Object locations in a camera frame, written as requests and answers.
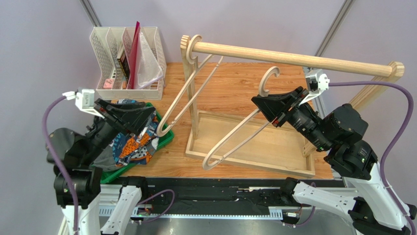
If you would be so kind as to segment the patterned blue orange shorts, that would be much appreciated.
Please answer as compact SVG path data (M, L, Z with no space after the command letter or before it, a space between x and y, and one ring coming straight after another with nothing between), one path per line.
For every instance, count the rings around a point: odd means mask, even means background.
M156 133L159 121L154 111L139 135L119 133L110 144L116 167L134 163L146 165L154 156L159 146L160 137Z

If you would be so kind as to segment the grey shorts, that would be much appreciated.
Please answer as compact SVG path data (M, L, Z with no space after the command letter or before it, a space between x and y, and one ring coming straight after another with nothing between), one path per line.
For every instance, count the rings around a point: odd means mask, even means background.
M93 166L101 168L104 172L116 171L119 167L113 158L113 148L106 146L103 152L95 159Z

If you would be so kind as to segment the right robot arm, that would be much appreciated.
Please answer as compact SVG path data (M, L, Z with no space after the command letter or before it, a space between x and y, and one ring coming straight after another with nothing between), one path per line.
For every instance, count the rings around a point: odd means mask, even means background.
M397 203L384 185L382 161L363 140L367 122L350 104L320 118L309 104L302 103L307 94L298 87L286 94L257 95L252 101L274 127L288 123L317 151L326 151L324 161L353 184L359 195L333 194L288 177L280 189L282 199L336 214L364 235L416 234L412 221L417 208Z

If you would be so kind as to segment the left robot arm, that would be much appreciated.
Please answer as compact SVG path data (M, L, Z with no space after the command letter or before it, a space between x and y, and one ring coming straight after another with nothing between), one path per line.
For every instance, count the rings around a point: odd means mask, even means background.
M42 119L42 133L48 150L47 161L54 166L53 186L57 204L66 219L69 233L122 235L133 209L147 191L147 180L134 177L124 183L110 220L101 226L99 202L102 170L93 163L118 134L140 134L156 109L144 102L112 104L98 99L94 110L102 118L93 124L88 133L81 135L68 128L49 132L46 124L48 115L63 100L66 100L65 96L47 107Z

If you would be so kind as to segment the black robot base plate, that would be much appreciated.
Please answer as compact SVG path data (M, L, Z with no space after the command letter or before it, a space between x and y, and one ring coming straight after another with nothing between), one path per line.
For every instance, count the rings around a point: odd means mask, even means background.
M155 178L148 177L143 199L151 216L167 210L165 217L266 218L269 209L297 209L298 203L285 199L285 179ZM156 196L157 192L171 189Z

